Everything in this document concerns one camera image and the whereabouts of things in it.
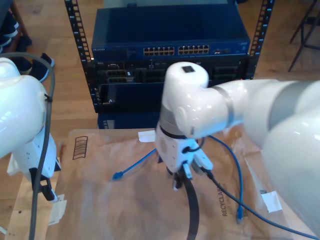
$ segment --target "white sticker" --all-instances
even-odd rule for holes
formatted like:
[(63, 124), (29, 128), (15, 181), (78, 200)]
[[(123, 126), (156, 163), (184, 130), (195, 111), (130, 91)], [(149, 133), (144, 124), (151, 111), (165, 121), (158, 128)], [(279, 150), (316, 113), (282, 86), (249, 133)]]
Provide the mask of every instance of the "white sticker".
[(261, 196), (269, 213), (282, 210), (282, 206), (276, 191), (261, 194)]
[(56, 201), (52, 205), (52, 210), (51, 210), (51, 214), (50, 214), (50, 220), (49, 220), (49, 224), (48, 224), (49, 226), (59, 223), (60, 219), (65, 214), (65, 210), (66, 210), (66, 206), (67, 206), (67, 200), (59, 200), (59, 197), (61, 197), (61, 196), (62, 195), (58, 196), (58, 201)]
[(139, 141), (142, 143), (151, 143), (156, 141), (156, 131), (140, 131), (138, 132)]

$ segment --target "network switch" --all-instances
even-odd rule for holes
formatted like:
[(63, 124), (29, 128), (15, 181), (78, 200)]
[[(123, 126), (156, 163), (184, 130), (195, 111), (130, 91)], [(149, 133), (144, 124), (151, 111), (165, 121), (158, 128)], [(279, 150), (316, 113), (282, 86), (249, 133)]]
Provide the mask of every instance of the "network switch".
[(233, 4), (98, 9), (97, 62), (247, 55), (250, 39)]

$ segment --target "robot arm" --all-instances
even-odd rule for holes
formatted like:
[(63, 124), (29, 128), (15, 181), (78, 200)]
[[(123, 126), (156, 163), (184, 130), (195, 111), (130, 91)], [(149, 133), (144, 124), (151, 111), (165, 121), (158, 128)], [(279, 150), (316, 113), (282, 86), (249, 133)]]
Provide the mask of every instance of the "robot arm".
[(207, 88), (208, 81), (194, 63), (167, 70), (156, 148), (168, 169), (205, 158), (201, 149), (183, 153), (198, 146), (195, 139), (243, 123), (278, 192), (320, 236), (320, 81), (238, 80)]
[[(8, 174), (23, 172), (32, 185), (45, 137), (46, 93), (37, 79), (21, 76), (11, 60), (0, 58), (0, 158), (12, 153)], [(40, 188), (50, 201), (57, 199), (50, 184), (54, 171), (61, 168), (56, 156), (56, 145), (50, 135), (41, 172), (41, 179), (48, 185)]]

